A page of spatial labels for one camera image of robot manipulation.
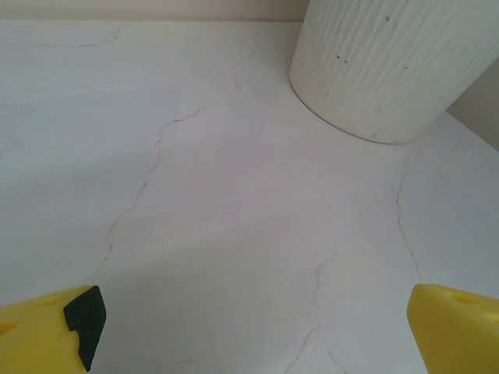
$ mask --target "white cylindrical pot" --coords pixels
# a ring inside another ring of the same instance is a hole
[[[332,125],[405,143],[497,56],[499,0],[311,0],[289,78]]]

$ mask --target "white floor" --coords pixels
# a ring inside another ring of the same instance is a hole
[[[92,373],[423,374],[414,284],[499,298],[499,153],[321,121],[293,23],[0,22],[0,304],[99,284]]]

